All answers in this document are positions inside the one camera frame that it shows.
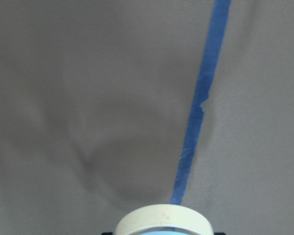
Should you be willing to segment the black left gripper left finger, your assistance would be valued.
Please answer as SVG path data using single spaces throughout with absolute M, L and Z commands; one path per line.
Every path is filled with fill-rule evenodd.
M 103 232 L 101 235 L 113 235 L 113 232 Z

